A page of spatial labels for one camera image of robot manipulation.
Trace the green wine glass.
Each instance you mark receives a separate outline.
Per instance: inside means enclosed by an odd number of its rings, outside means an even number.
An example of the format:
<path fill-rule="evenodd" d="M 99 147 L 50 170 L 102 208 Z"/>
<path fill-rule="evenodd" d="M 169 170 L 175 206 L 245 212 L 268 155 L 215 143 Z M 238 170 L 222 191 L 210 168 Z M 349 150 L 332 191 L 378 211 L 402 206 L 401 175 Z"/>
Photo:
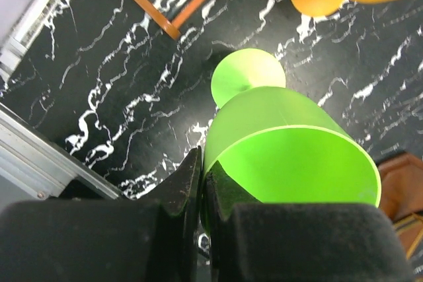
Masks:
<path fill-rule="evenodd" d="M 206 137 L 204 172 L 220 164 L 263 203 L 380 204 L 373 159 L 318 104 L 287 88 L 272 54 L 247 48 L 225 56 L 211 95 L 218 112 Z"/>

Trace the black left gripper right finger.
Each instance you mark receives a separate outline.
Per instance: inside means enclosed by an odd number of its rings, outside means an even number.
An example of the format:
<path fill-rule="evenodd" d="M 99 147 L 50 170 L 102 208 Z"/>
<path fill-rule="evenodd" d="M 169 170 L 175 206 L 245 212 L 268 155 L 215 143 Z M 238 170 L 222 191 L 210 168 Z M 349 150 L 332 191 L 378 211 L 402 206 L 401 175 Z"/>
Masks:
<path fill-rule="evenodd" d="M 359 203 L 260 203 L 216 163 L 204 180 L 213 281 L 413 281 L 390 220 Z"/>

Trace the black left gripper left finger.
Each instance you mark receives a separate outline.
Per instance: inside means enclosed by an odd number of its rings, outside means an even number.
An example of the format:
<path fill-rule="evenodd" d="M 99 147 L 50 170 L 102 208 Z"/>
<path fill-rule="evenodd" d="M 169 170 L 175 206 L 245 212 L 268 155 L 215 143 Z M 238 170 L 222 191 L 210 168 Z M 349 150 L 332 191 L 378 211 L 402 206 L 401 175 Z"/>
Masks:
<path fill-rule="evenodd" d="M 2 281 L 194 281 L 202 150 L 142 198 L 21 201 L 1 214 Z"/>

